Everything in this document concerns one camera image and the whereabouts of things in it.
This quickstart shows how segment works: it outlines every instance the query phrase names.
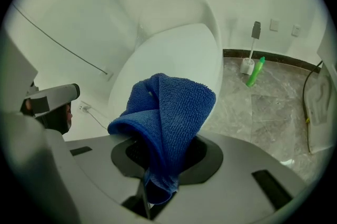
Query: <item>dark baseboard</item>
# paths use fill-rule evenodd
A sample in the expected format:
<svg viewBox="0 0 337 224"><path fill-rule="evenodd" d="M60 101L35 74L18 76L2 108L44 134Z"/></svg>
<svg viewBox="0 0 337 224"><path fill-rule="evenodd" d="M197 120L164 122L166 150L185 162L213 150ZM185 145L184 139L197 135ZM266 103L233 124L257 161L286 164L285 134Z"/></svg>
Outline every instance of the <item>dark baseboard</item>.
<svg viewBox="0 0 337 224"><path fill-rule="evenodd" d="M236 50L236 49L223 49L223 57L236 57L236 58L246 58L249 57L249 50ZM252 55L252 59L260 59L261 57L265 57L268 61L278 62L282 64L287 64L291 66L297 66L305 70L313 70L316 66L310 64L308 62L295 59L289 56L274 54L274 53L266 53L260 51L254 51ZM315 72L319 73L320 68L318 67Z"/></svg>

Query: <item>marble floor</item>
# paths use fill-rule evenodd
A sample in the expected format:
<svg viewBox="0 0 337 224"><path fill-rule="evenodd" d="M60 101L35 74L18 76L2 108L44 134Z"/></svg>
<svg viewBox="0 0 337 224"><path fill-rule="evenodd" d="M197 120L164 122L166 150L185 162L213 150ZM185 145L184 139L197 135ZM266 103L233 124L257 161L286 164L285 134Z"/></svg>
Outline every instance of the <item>marble floor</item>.
<svg viewBox="0 0 337 224"><path fill-rule="evenodd" d="M317 180L331 150L308 151L302 89L309 71L266 61L256 83L247 87L242 59L225 58L215 109L203 129L259 146L295 171L307 184ZM306 89L317 79L313 73Z"/></svg>

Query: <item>microfiber cloth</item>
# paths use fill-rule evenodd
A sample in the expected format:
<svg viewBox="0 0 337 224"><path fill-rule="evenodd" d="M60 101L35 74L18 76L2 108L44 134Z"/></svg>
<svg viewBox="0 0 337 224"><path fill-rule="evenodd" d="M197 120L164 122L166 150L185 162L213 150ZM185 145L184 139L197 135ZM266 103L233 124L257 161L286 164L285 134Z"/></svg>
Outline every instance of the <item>microfiber cloth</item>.
<svg viewBox="0 0 337 224"><path fill-rule="evenodd" d="M107 130L109 134L138 133L146 142L148 202L166 202L177 191L185 152L214 104L215 94L205 85L163 73L133 86L126 111Z"/></svg>

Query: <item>toilet seat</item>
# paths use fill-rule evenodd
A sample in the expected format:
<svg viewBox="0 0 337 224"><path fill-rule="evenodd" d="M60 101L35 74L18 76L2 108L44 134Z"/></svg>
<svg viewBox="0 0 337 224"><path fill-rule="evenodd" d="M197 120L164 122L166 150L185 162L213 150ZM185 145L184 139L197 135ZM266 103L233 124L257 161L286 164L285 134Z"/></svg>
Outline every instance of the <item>toilet seat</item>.
<svg viewBox="0 0 337 224"><path fill-rule="evenodd" d="M187 78L215 91L218 53L214 36L204 24L184 25L153 35L120 71L109 97L110 119L125 111L132 86L156 73Z"/></svg>

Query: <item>white toilet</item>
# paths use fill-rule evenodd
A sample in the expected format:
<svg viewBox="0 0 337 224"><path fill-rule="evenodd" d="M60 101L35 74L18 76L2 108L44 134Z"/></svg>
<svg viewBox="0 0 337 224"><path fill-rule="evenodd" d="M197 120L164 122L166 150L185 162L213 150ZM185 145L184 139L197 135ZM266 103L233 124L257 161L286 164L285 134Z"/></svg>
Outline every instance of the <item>white toilet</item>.
<svg viewBox="0 0 337 224"><path fill-rule="evenodd" d="M111 120L125 111L132 86L156 73L202 83L219 95L220 30L206 0L154 0L142 12L135 52L110 93Z"/></svg>

